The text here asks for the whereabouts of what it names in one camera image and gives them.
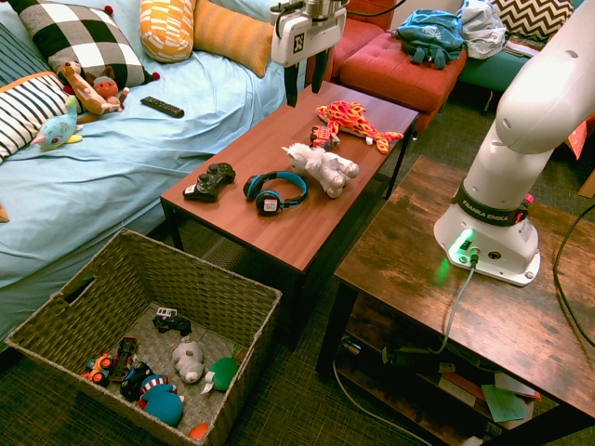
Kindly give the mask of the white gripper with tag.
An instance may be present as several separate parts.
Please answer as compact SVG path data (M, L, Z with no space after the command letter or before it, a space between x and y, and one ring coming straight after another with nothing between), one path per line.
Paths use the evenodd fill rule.
M320 91L329 49L336 45L345 29L346 1L287 1L271 7L274 27L271 58L284 66L284 87L287 105L295 108L298 101L299 62L315 55L311 91Z

